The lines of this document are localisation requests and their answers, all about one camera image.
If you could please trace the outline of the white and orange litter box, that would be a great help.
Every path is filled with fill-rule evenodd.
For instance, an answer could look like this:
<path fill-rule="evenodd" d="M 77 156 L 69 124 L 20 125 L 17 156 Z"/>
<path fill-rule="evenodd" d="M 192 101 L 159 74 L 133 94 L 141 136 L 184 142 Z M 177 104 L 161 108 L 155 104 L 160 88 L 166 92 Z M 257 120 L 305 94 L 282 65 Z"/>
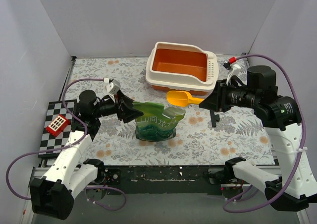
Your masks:
<path fill-rule="evenodd" d="M 146 81 L 156 90 L 185 90 L 205 95 L 219 76 L 217 56 L 201 48 L 157 42 L 146 64 Z"/>

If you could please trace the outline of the red white toy block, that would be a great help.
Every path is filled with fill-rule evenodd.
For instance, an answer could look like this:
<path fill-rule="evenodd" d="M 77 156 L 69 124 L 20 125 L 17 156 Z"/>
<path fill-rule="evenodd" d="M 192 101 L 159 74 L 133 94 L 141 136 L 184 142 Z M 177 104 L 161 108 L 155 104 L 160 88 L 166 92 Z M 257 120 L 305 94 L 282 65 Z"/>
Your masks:
<path fill-rule="evenodd" d="M 69 119 L 59 114 L 46 126 L 46 131 L 52 136 L 57 137 L 70 124 Z"/>

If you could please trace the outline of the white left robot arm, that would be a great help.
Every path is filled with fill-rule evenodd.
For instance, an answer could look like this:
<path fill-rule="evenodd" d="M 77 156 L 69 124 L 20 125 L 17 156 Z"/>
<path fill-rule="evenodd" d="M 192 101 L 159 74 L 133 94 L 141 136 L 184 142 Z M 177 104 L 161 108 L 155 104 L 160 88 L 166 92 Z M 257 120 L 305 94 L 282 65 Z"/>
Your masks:
<path fill-rule="evenodd" d="M 106 172 L 101 160 L 87 159 L 78 171 L 75 168 L 97 135 L 101 117 L 116 114 L 120 121 L 128 123 L 143 115 L 134 108 L 133 102 L 121 91 L 106 95 L 102 100 L 92 90 L 79 95 L 78 114 L 84 124 L 78 121 L 72 124 L 65 148 L 52 167 L 41 178 L 31 181 L 34 213 L 65 220 L 72 211 L 75 198 L 88 184 L 104 182 Z"/>

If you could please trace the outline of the small black plastic clip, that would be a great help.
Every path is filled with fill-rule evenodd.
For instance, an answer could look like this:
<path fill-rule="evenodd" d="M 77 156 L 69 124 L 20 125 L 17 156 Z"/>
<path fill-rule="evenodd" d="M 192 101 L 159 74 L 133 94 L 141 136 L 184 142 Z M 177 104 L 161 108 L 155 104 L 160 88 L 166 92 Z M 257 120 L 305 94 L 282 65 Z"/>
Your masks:
<path fill-rule="evenodd" d="M 220 116 L 215 114 L 215 111 L 210 110 L 210 117 L 211 117 L 211 126 L 215 128 L 217 123 L 220 121 Z"/>

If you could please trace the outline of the yellow plastic litter scoop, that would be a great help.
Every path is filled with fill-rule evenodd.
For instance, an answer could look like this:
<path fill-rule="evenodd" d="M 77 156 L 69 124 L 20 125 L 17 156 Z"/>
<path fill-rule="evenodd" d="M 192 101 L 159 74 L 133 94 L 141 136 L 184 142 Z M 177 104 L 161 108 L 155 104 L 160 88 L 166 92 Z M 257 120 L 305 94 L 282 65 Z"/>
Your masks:
<path fill-rule="evenodd" d="M 166 94 L 167 101 L 174 106 L 187 107 L 188 105 L 199 105 L 204 99 L 193 97 L 187 91 L 169 91 Z"/>

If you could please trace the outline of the green cat litter bag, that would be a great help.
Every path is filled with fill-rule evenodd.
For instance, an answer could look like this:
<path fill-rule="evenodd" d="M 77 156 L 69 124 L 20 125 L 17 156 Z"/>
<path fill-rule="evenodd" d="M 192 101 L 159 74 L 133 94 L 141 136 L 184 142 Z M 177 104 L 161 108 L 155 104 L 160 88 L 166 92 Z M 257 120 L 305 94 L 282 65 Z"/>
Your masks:
<path fill-rule="evenodd" d="M 134 102 L 136 110 L 143 112 L 137 119 L 136 138 L 149 142 L 161 142 L 176 136 L 176 127 L 186 111 L 179 107 L 165 107 L 164 104 Z"/>

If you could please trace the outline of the black white checkerboard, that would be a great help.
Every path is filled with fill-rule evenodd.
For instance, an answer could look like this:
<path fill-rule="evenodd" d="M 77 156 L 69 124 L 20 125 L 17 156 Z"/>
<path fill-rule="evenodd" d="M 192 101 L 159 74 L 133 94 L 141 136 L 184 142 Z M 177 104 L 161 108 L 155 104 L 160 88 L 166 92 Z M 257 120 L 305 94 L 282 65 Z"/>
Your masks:
<path fill-rule="evenodd" d="M 39 158 L 57 158 L 60 150 L 51 152 L 50 149 L 63 147 L 71 132 L 72 115 L 76 112 L 77 101 L 66 100 L 65 106 L 61 101 L 50 102 L 47 109 L 42 139 L 40 142 Z"/>

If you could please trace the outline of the floral patterned table mat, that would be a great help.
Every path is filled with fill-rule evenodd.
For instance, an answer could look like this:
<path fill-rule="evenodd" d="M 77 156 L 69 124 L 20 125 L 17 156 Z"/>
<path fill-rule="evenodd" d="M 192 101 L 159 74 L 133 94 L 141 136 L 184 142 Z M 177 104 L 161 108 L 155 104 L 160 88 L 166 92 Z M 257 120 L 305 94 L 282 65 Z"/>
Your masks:
<path fill-rule="evenodd" d="M 78 58 L 75 60 L 66 99 L 77 99 L 87 89 L 98 97 L 106 93 L 101 78 L 120 82 L 122 91 L 138 102 L 168 107 L 166 93 L 146 82 L 146 57 Z M 208 110 L 188 106 L 178 123 L 176 136 L 162 142 L 135 137 L 135 122 L 124 124 L 115 115 L 103 117 L 93 143 L 82 159 L 98 158 L 106 165 L 222 165 L 241 156 L 254 165 L 272 165 L 271 143 L 251 109 L 233 107 L 221 113 L 212 127 Z"/>

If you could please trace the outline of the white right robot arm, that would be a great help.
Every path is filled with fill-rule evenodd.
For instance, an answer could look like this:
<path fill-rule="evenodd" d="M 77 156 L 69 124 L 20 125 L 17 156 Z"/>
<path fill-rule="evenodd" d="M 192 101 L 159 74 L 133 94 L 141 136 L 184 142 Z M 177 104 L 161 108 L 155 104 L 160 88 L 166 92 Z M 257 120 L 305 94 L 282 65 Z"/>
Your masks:
<path fill-rule="evenodd" d="M 301 145 L 304 132 L 299 106 L 294 98 L 278 94 L 274 70 L 266 65 L 250 67 L 247 83 L 237 76 L 218 80 L 199 106 L 214 112 L 233 106 L 252 109 L 269 136 L 281 170 L 281 175 L 274 175 L 236 157 L 211 178 L 230 183 L 243 180 L 261 191 L 278 211 L 297 212 L 316 202 L 317 182 Z"/>

